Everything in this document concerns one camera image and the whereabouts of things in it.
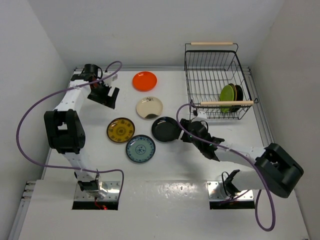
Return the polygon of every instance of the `gray wall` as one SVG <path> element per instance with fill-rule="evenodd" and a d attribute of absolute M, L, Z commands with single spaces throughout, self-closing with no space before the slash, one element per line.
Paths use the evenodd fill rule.
<path fill-rule="evenodd" d="M 320 239 L 319 13 L 319 0 L 286 0 L 253 67 L 275 141 L 304 168 L 297 193 L 314 240 Z"/>
<path fill-rule="evenodd" d="M 27 0 L 1 1 L 0 34 L 0 239 L 7 239 L 26 180 L 37 179 L 42 171 L 18 151 L 18 122 L 34 102 L 66 87 L 71 71 Z M 22 146 L 37 161 L 44 162 L 49 149 L 43 114 L 61 97 L 35 108 L 22 126 Z"/>
<path fill-rule="evenodd" d="M 29 0 L 70 66 L 182 66 L 184 43 L 237 42 L 257 56 L 283 0 Z"/>

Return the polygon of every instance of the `blue plate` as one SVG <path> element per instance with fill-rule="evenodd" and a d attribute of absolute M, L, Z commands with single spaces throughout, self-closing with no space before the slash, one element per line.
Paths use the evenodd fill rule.
<path fill-rule="evenodd" d="M 156 152 L 156 145 L 150 137 L 137 135 L 126 144 L 125 152 L 131 161 L 142 164 L 153 157 Z"/>

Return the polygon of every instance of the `orange plate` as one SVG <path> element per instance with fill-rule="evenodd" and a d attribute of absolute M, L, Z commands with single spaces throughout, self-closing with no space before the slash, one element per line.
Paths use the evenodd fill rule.
<path fill-rule="evenodd" d="M 133 77 L 132 84 L 138 91 L 147 92 L 155 87 L 157 77 L 152 72 L 142 71 Z"/>

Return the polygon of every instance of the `black wire dish rack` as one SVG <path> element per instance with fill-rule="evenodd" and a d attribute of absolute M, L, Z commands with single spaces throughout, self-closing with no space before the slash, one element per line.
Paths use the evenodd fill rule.
<path fill-rule="evenodd" d="M 235 47 L 234 50 L 207 50 L 204 46 Z M 184 70 L 190 119 L 198 111 L 206 113 L 208 119 L 242 119 L 249 108 L 258 102 L 252 100 L 244 71 L 237 56 L 239 46 L 233 42 L 192 42 L 185 44 Z M 241 87 L 242 100 L 220 101 L 226 85 Z"/>

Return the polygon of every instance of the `beige plate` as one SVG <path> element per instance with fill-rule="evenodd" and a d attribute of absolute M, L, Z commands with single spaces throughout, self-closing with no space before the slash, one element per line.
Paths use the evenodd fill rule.
<path fill-rule="evenodd" d="M 137 103 L 136 112 L 144 119 L 154 119 L 161 115 L 163 108 L 158 98 L 147 96 Z"/>

